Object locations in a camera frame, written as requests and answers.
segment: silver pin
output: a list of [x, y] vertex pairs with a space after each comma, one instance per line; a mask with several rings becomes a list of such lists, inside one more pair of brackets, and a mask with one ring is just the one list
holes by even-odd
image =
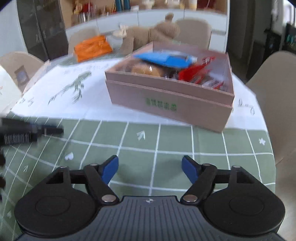
[[114, 201], [116, 200], [116, 197], [115, 197], [114, 195], [110, 195], [110, 194], [108, 194], [108, 195], [104, 195], [104, 196], [102, 197], [102, 200], [103, 200], [104, 202], [114, 202]]
[[184, 200], [185, 202], [196, 202], [196, 201], [197, 201], [197, 196], [195, 196], [195, 195], [191, 195], [191, 194], [188, 194], [188, 195], [185, 195], [185, 196], [183, 197], [183, 200]]

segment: brown bag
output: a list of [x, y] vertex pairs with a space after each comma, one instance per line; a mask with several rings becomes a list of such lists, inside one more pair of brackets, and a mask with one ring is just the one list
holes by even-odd
[[107, 53], [111, 53], [112, 51], [113, 49], [106, 41], [106, 37], [103, 35], [84, 40], [74, 47], [74, 53], [76, 54], [77, 61], [79, 63]]

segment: beige chair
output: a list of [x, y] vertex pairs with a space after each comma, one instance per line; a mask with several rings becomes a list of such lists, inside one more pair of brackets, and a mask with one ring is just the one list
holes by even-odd
[[296, 241], [296, 55], [271, 55], [247, 86], [256, 94], [276, 161], [276, 195], [286, 208], [278, 233]]
[[68, 54], [72, 54], [74, 51], [74, 47], [77, 44], [81, 43], [83, 40], [90, 39], [97, 36], [98, 34], [99, 31], [97, 28], [85, 28], [77, 31], [69, 39]]
[[208, 49], [211, 40], [211, 25], [205, 20], [185, 18], [176, 21], [180, 27], [180, 34], [175, 40], [184, 44], [197, 45], [200, 48]]
[[44, 65], [44, 62], [26, 52], [11, 52], [0, 57], [0, 65], [6, 70], [18, 86], [16, 71], [24, 69], [29, 79], [31, 79]]
[[296, 55], [271, 55], [246, 84], [262, 110], [276, 164], [296, 149]]

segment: table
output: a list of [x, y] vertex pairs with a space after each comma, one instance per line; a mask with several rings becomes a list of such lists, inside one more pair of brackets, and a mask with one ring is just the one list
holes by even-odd
[[[184, 155], [219, 169], [240, 165], [274, 191], [275, 162], [264, 118], [255, 95], [235, 75], [233, 112], [223, 133], [214, 133], [112, 105], [104, 70], [120, 58], [74, 65], [69, 65], [69, 58], [59, 61], [64, 65], [49, 70], [8, 114], [35, 123], [56, 123], [64, 126], [65, 133], [44, 136], [37, 145], [4, 149], [7, 165], [2, 175], [7, 186], [0, 207], [1, 240], [14, 240], [21, 234], [14, 205], [56, 167], [79, 169], [102, 163], [113, 154], [118, 155], [120, 166], [110, 187], [120, 198], [180, 198], [191, 185], [181, 170]], [[82, 73], [88, 75], [75, 92], [69, 85]], [[226, 186], [219, 184], [215, 189]], [[74, 188], [85, 191], [83, 185]]]

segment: dark glass cabinet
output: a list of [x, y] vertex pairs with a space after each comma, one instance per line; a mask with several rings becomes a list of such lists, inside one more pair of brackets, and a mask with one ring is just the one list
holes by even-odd
[[17, 11], [30, 54], [43, 61], [68, 54], [59, 0], [17, 0]]

